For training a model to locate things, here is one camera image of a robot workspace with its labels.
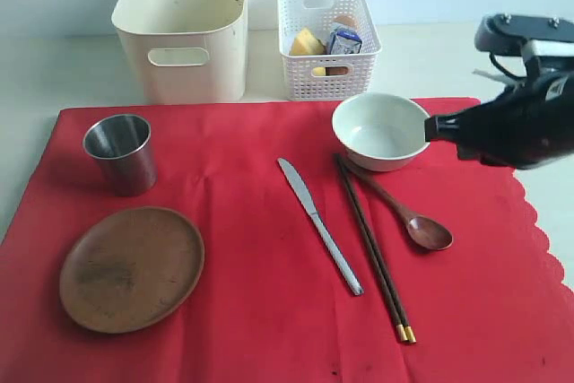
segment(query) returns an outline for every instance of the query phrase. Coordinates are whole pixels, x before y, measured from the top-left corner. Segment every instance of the wooden plate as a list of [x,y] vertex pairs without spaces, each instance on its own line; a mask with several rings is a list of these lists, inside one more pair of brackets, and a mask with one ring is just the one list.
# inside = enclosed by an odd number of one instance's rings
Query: wooden plate
[[118,334],[165,318],[196,286],[204,243],[166,208],[121,211],[74,245],[60,273],[60,299],[79,325]]

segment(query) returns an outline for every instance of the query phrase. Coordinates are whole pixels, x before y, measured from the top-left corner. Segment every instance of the table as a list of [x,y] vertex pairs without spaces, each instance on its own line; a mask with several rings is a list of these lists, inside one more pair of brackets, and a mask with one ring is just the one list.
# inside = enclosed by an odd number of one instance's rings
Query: table
[[[476,22],[378,27],[383,51],[370,89],[404,97],[497,96],[502,77],[474,49]],[[116,36],[66,39],[0,39],[0,238],[13,217],[60,109],[145,103]],[[285,100],[276,30],[251,31],[248,88],[241,102]],[[504,61],[521,72],[520,59]],[[537,225],[574,288],[574,157],[517,171]]]

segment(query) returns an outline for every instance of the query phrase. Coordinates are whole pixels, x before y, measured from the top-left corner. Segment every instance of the ceramic bowl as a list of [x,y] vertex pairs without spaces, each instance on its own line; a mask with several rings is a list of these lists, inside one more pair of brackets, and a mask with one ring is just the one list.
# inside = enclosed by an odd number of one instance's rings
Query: ceramic bowl
[[366,92],[336,108],[333,130],[349,158],[359,166],[398,170],[429,146],[424,140],[424,120],[428,117],[412,100]]

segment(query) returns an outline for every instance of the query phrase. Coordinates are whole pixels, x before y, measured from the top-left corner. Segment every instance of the knife handle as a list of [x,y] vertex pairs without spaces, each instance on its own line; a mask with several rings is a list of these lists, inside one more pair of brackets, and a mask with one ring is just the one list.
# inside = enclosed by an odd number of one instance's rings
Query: knife handle
[[351,267],[345,260],[343,253],[341,253],[341,250],[339,250],[339,247],[337,247],[337,245],[335,244],[335,241],[331,237],[329,231],[326,229],[326,226],[321,220],[321,217],[319,217],[319,214],[313,213],[310,214],[309,216],[311,217],[311,220],[315,223],[315,226],[317,227],[317,230],[319,231],[321,238],[325,242],[326,248],[329,250],[329,253],[331,253],[331,257],[335,261],[337,267],[339,268],[339,271],[341,271],[341,274],[343,275],[345,281],[347,282],[347,284],[349,284],[352,293],[355,296],[362,295],[364,293],[364,290],[362,289],[359,280],[357,280],[357,277],[355,276]]

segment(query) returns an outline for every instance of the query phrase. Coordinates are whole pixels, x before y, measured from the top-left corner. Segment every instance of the red tablecloth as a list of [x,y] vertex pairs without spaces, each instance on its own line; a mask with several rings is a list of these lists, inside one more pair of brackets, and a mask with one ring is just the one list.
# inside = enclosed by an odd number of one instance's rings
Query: red tablecloth
[[[420,100],[430,112],[469,99]],[[378,181],[454,233],[424,255],[388,209],[361,196],[418,343],[399,344],[336,174],[335,103],[62,111],[0,247],[0,381],[566,382],[574,379],[574,295],[512,170],[432,144]],[[83,154],[96,120],[152,124],[156,187],[115,197]],[[308,183],[365,294],[353,297],[276,159]],[[65,254],[117,210],[161,205],[205,242],[196,289],[171,316],[126,335],[78,327],[58,300]]]

